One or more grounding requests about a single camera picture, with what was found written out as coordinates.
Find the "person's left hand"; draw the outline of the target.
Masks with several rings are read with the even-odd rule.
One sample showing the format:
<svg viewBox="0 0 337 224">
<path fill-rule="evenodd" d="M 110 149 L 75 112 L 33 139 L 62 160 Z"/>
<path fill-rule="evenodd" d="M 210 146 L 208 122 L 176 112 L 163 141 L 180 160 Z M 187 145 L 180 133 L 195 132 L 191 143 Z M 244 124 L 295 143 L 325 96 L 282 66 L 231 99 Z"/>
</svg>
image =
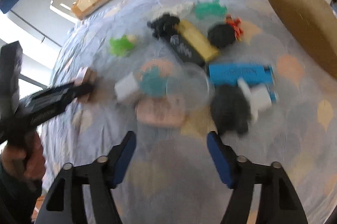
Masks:
<svg viewBox="0 0 337 224">
<path fill-rule="evenodd" d="M 46 172 L 41 139 L 37 132 L 31 137 L 28 151 L 7 144 L 1 153 L 4 170 L 19 181 L 40 181 Z"/>
</svg>

